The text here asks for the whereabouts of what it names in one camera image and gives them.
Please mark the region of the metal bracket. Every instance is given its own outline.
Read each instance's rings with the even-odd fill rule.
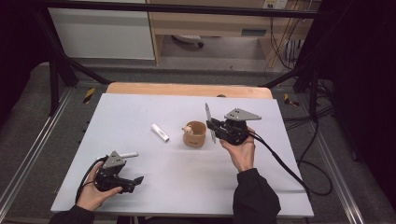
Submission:
[[[104,169],[108,169],[115,166],[122,166],[125,165],[126,161],[122,159],[122,157],[116,152],[113,151],[111,155],[106,160],[105,164],[103,165]]]
[[[243,110],[240,108],[236,108],[236,109],[232,110],[230,113],[225,115],[224,118],[235,120],[235,121],[262,119],[262,117],[255,115],[253,113],[247,112],[246,110]]]

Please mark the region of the aluminum rail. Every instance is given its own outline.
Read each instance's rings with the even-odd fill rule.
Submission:
[[[3,195],[0,197],[0,223],[2,223],[3,219],[6,217],[8,209],[11,207],[14,199],[17,197],[18,192],[20,191],[25,179],[33,168],[33,165],[35,164],[35,161],[37,160],[41,150],[49,139],[53,128],[55,127],[62,113],[64,112],[64,109],[73,91],[74,89],[70,88],[69,90],[64,92],[60,100],[60,106],[55,111],[54,115],[47,119],[46,124],[44,125],[37,139],[31,146],[18,171],[9,182]]]
[[[167,4],[140,4],[140,3],[115,3],[91,1],[64,1],[64,0],[35,0],[28,4],[40,7],[113,10],[113,11],[147,11],[147,12],[173,12],[195,13],[213,15],[235,15],[254,17],[276,18],[302,18],[302,19],[331,19],[335,13],[317,11],[298,11],[284,9],[249,8],[249,7],[208,7],[186,6]]]
[[[308,102],[306,98],[300,95],[298,95],[298,98],[300,99],[305,114],[309,114]],[[311,129],[315,131],[315,125],[312,121],[310,122],[310,126]],[[326,140],[320,130],[318,130],[317,146],[323,162],[329,170],[329,175],[332,178],[332,182],[334,183],[334,188],[337,191],[338,198],[340,199],[341,204],[344,206],[349,223],[363,224],[364,218],[361,215],[361,210],[356,204],[355,199],[349,190],[347,182],[345,181],[340,168],[338,168],[338,165],[332,156],[332,151],[326,144]]]

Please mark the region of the wooden mug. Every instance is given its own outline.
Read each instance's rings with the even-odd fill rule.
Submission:
[[[206,125],[201,121],[190,121],[186,126],[191,126],[192,133],[184,133],[183,141],[189,147],[202,147],[205,142]]]

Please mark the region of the table surface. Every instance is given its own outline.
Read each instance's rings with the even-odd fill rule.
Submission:
[[[198,149],[185,146],[182,140],[181,128],[187,122],[205,122],[205,103],[209,104],[212,117],[216,119],[224,119],[223,116],[236,107],[262,116],[261,120],[250,120],[247,125],[264,138],[295,174],[301,176],[277,102],[270,99],[271,94],[261,99],[230,97],[233,88],[247,92],[261,91],[257,89],[262,88],[204,86],[210,89],[210,93],[202,91],[204,96],[184,96],[170,92],[181,88],[196,93],[196,88],[203,86],[114,84],[139,86],[143,93],[137,94],[137,88],[133,91],[127,88],[129,91],[124,93],[128,94],[117,91],[102,95],[51,208],[53,212],[68,210],[74,204],[70,192],[76,192],[85,170],[95,158],[116,150],[120,154],[139,153],[136,158],[126,159],[127,164],[121,170],[120,177],[134,179],[142,175],[145,178],[134,193],[116,195],[107,200],[98,212],[130,216],[231,216],[237,170],[228,152],[219,141],[214,144],[209,133],[204,146]],[[157,89],[163,86],[167,93],[159,95]],[[111,84],[107,92],[114,92],[114,87]],[[228,97],[210,97],[218,94]],[[169,135],[169,142],[163,142],[150,129],[152,123],[158,124]],[[312,207],[304,189],[263,145],[256,145],[255,167],[279,197],[282,209],[278,216],[312,217]]]

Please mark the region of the human hand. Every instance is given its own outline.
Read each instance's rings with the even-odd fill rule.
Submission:
[[[117,187],[104,192],[96,188],[94,185],[94,180],[96,178],[96,173],[102,167],[102,165],[103,162],[100,161],[91,169],[87,181],[85,182],[88,184],[83,187],[77,202],[77,206],[92,212],[96,210],[106,199],[122,191],[122,187]]]
[[[247,127],[250,132],[254,132],[251,128]],[[220,139],[221,146],[228,150],[231,155],[233,165],[238,169],[239,173],[253,168],[254,162],[254,138],[249,136],[244,143],[239,146],[234,146],[227,141]]]

